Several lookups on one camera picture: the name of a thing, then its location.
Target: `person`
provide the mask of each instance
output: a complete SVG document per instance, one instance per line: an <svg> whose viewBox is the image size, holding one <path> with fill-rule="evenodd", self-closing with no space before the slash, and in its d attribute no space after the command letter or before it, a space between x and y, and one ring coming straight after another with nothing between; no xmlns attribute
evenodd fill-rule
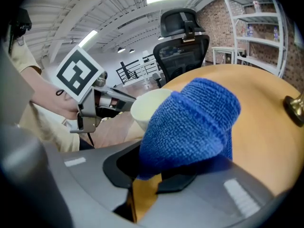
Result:
<svg viewBox="0 0 304 228"><path fill-rule="evenodd" d="M76 119L77 102L66 92L57 96L56 91L59 88L42 78L41 68L35 61L23 36L14 40L11 60L25 81L34 89L32 99L20 120L20 127L30 130L41 141L51 141L60 152L93 149L93 146L80 138L77 133L70 133L67 127L46 117L35 107L34 103L66 119Z"/></svg>

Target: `brick wall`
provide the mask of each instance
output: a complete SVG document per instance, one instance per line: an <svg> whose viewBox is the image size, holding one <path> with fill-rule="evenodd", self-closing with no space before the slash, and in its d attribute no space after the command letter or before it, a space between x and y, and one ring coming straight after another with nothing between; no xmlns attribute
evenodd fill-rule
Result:
<svg viewBox="0 0 304 228"><path fill-rule="evenodd" d="M230 1L232 13L238 15L242 13L242 7L233 1ZM275 12L271 4L261 5L262 12ZM253 13L253 7L247 7L246 13ZM234 38L230 15L224 0L214 0L201 11L198 12L198 20L201 26L206 30L210 37L209 49L206 54L207 61L213 61L211 47L233 47ZM246 24L239 20L237 23L237 35L241 36L242 28ZM288 52L286 68L283 79L292 84L299 91L304 91L304 50L296 47L294 44L294 24L288 19ZM254 37L273 39L273 25L253 25ZM247 50L247 42L238 40L238 47ZM249 55L267 63L276 65L279 50L275 47L262 45L258 43L249 43ZM221 54L217 54L216 62L222 61Z"/></svg>

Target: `yellow cloth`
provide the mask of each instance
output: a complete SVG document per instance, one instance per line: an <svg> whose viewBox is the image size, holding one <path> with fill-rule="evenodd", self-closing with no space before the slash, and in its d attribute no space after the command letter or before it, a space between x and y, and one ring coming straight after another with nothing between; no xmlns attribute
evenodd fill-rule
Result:
<svg viewBox="0 0 304 228"><path fill-rule="evenodd" d="M24 43L14 42L11 59L20 73L30 66L41 74L41 68L36 63L25 41ZM60 152L79 150L79 135L70 133L64 125L46 117L31 102L24 110L19 124L21 127L32 131L41 141L51 141Z"/></svg>

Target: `chair headrest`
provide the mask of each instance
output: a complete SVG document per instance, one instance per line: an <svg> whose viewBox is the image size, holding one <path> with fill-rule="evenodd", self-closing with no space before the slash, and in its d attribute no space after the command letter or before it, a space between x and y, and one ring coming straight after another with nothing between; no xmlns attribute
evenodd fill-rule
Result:
<svg viewBox="0 0 304 228"><path fill-rule="evenodd" d="M161 36L168 37L186 33L185 21L192 21L194 32L205 32L199 25L192 9L172 9L161 16Z"/></svg>

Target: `beige sleeve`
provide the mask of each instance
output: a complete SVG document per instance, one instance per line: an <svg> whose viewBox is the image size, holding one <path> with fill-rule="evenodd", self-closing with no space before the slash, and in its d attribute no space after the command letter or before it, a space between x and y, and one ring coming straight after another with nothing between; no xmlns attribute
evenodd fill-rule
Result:
<svg viewBox="0 0 304 228"><path fill-rule="evenodd" d="M41 74L41 68L38 66L26 42L24 40L23 42L24 43L19 43L18 41L14 41L12 46L11 59L15 68L21 73L24 69L30 66Z"/></svg>

